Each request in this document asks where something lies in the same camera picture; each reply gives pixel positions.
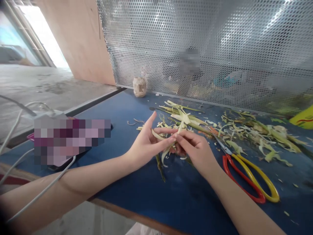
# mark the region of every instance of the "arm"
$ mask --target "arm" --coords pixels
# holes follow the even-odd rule
[[[178,153],[187,153],[212,186],[241,235],[285,234],[254,201],[229,178],[217,163],[204,137],[189,131],[175,134]]]
[[[67,171],[33,205],[12,221],[21,234],[30,234],[61,217],[106,186],[138,170],[153,156],[174,143],[174,138],[157,140],[151,133],[156,113],[149,118],[130,150],[117,158]],[[177,130],[155,128],[157,134]],[[8,219],[44,190],[60,173],[30,182],[0,197]]]

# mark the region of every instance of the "power adapter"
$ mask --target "power adapter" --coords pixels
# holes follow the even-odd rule
[[[30,114],[24,114],[22,115],[22,118],[24,120],[31,121],[32,124],[34,124],[34,121],[37,119],[67,119],[67,116],[65,113],[59,110],[52,111],[34,111],[37,115],[31,116]]]

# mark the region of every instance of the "wooden board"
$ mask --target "wooden board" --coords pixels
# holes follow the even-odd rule
[[[38,0],[75,78],[115,85],[95,0]]]

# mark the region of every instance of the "scissor blade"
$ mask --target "scissor blade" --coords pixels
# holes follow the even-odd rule
[[[219,145],[222,147],[222,150],[224,151],[224,153],[232,155],[232,152],[219,140],[219,138],[214,134],[213,134],[213,136],[215,137],[215,139],[219,143]]]

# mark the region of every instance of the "perforated metal panel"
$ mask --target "perforated metal panel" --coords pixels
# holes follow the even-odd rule
[[[295,114],[313,101],[312,0],[98,0],[117,85]],[[200,69],[183,73],[182,53]]]

